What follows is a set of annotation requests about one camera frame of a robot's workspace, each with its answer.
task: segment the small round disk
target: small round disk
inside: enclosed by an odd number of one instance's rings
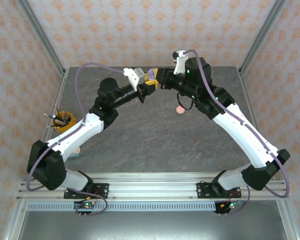
[[[177,106],[175,111],[177,114],[184,114],[186,110],[182,106]]]

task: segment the marble-patterned surface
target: marble-patterned surface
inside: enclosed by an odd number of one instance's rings
[[[69,69],[60,109],[82,113],[75,94],[77,67]],[[101,80],[113,77],[120,87],[123,74],[86,67],[79,75],[79,92],[88,111]],[[212,67],[213,84],[225,88],[250,120],[248,105],[235,67]],[[189,106],[188,98],[181,98]],[[236,142],[196,108],[176,113],[177,92],[158,89],[141,104],[138,99],[117,109],[119,116],[105,131],[81,146],[83,155],[68,159],[66,167],[83,172],[214,172],[243,166],[248,158]]]

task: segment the patterned wallpaper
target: patterned wallpaper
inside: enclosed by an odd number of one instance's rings
[[[16,0],[0,0],[0,240],[59,74]]]
[[[260,132],[291,158],[286,167],[300,224],[300,0],[288,0],[244,76]]]
[[[240,66],[275,0],[29,0],[65,68],[170,66],[195,49]]]

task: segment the pencil cup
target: pencil cup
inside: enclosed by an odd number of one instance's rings
[[[58,127],[54,127],[55,130],[57,130],[59,133],[64,133],[65,131],[69,130],[71,127],[73,127],[76,124],[76,119],[74,117],[74,115],[68,111],[65,112],[65,117],[67,116],[71,116],[71,120],[69,122],[69,124],[65,125],[65,126],[60,126]]]

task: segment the black bracket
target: black bracket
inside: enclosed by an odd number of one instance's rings
[[[231,199],[236,199],[239,198],[240,199],[240,191],[238,191],[238,188],[233,188],[229,191],[223,190],[220,191],[219,193],[215,192],[213,190],[213,185],[210,182],[198,182],[196,184],[196,193],[198,196],[198,199],[229,199],[230,198],[230,194],[232,194]]]
[[[93,183],[91,194],[97,194],[101,197],[107,199],[109,194],[109,184],[108,183]],[[66,189],[64,191],[63,198],[64,199],[85,199],[88,195],[74,192],[70,189]]]

